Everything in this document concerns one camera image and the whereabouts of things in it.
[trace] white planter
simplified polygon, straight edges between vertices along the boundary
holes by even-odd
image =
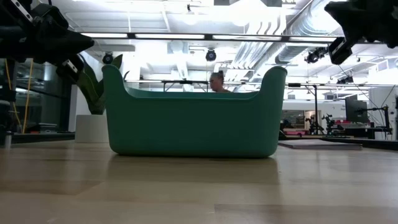
[[[76,115],[77,143],[109,143],[106,115]]]

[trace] green bathtub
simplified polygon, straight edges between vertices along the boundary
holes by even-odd
[[[128,156],[263,158],[277,149],[286,69],[253,93],[167,93],[125,88],[103,67],[111,149]]]

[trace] wooden floor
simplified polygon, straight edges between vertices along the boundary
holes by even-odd
[[[0,149],[0,223],[398,223],[398,153],[278,148],[271,159]]]

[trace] person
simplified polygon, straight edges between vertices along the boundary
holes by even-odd
[[[216,93],[231,93],[224,89],[224,72],[213,72],[210,76],[210,88]]]

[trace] gray mat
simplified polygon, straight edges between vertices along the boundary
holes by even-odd
[[[291,149],[339,149],[339,150],[362,150],[361,144],[328,142],[319,139],[287,140],[279,141],[278,145]]]

